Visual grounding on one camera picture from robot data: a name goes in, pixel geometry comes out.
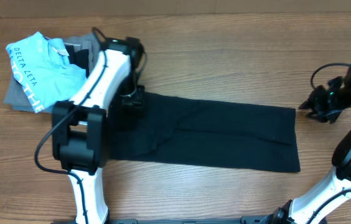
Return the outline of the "black t-shirt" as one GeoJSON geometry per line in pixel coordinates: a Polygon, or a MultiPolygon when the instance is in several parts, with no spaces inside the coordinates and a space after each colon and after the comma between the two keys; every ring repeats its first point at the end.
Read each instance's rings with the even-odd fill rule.
{"type": "Polygon", "coordinates": [[[270,172],[299,172],[293,108],[146,93],[142,111],[111,122],[110,157],[270,172]]]}

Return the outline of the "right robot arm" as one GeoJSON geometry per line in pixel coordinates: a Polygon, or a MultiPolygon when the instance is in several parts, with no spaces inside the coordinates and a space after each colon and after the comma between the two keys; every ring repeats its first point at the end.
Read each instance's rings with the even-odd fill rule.
{"type": "MultiPolygon", "coordinates": [[[[344,77],[327,82],[328,88],[314,86],[308,99],[300,105],[309,110],[308,118],[334,123],[343,110],[351,108],[351,63],[344,77]]],[[[325,223],[326,216],[351,199],[351,130],[341,140],[332,156],[326,176],[304,195],[289,200],[260,223],[325,223]]]]}

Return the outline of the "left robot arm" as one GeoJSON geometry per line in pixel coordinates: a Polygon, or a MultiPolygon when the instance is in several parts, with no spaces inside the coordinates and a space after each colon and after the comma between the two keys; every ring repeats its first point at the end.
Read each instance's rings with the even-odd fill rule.
{"type": "Polygon", "coordinates": [[[110,156],[108,116],[112,109],[140,109],[144,88],[138,85],[139,39],[107,38],[82,88],[52,111],[52,152],[71,182],[77,214],[74,223],[108,223],[102,168],[110,156]]]}

